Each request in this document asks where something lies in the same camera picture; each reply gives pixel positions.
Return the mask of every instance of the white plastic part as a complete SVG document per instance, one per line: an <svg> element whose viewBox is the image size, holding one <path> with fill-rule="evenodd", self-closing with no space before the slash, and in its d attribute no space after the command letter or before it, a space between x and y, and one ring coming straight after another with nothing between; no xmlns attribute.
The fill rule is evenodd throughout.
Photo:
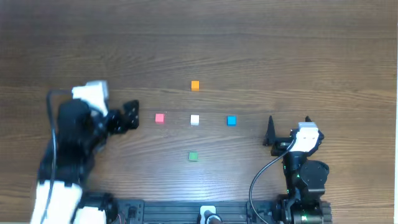
<svg viewBox="0 0 398 224"><path fill-rule="evenodd" d="M73 224L106 224L105 211L98 210L97 207L85 206L76 211L76 218Z"/></svg>
<svg viewBox="0 0 398 224"><path fill-rule="evenodd" d="M32 214L31 224L40 224L44 214L47 197L49 196L50 181L37 183L36 201ZM55 181L52 190L47 216L43 224L69 224L83 191L77 184L66 187L63 181Z"/></svg>
<svg viewBox="0 0 398 224"><path fill-rule="evenodd" d="M108 107L105 101L109 98L108 84L104 80L88 82L85 86L76 86L72 89L73 99L81 99L106 116Z"/></svg>
<svg viewBox="0 0 398 224"><path fill-rule="evenodd" d="M216 207L212 206L212 205L202 205L200 207L200 224L205 224L205 221L206 221L205 212L206 211L216 214Z"/></svg>
<svg viewBox="0 0 398 224"><path fill-rule="evenodd" d="M191 115L191 125L199 125L199 115Z"/></svg>
<svg viewBox="0 0 398 224"><path fill-rule="evenodd" d="M314 122L299 122L296 141L291 152L309 152L317 144L318 127Z"/></svg>

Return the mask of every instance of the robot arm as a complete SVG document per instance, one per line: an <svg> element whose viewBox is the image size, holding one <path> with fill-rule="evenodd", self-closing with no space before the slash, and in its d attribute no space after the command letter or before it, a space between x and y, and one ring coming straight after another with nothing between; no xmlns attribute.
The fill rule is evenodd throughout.
<svg viewBox="0 0 398 224"><path fill-rule="evenodd" d="M87 223L86 217L90 217L90 223L109 222L105 209L85 208L81 206L81 198L95 164L94 156L104 148L108 136L124 134L138 127L139 102L125 103L124 114L119 110L109 110L105 81L74 87L72 96L72 100L59 106L53 184L54 153L52 144L49 144L39 167L36 201L30 223L71 223L73 220L75 223Z"/></svg>

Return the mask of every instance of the pink cube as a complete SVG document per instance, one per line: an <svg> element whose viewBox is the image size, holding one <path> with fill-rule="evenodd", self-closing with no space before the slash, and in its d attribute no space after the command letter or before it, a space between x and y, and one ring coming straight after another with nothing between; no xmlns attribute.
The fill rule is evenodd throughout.
<svg viewBox="0 0 398 224"><path fill-rule="evenodd" d="M155 123L164 124L164 114L156 114L155 115Z"/></svg>

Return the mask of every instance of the blue cube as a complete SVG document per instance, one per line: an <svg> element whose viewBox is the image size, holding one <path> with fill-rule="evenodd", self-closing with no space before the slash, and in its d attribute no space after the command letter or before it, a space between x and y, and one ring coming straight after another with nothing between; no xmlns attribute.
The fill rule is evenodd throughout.
<svg viewBox="0 0 398 224"><path fill-rule="evenodd" d="M236 126L236 116L227 116L226 117L226 125Z"/></svg>

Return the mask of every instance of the orange cube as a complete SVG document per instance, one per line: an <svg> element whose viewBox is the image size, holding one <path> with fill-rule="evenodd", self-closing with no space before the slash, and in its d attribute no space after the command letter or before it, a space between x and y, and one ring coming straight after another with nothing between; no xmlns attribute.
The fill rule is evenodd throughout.
<svg viewBox="0 0 398 224"><path fill-rule="evenodd" d="M199 81L192 81L191 91L199 91Z"/></svg>

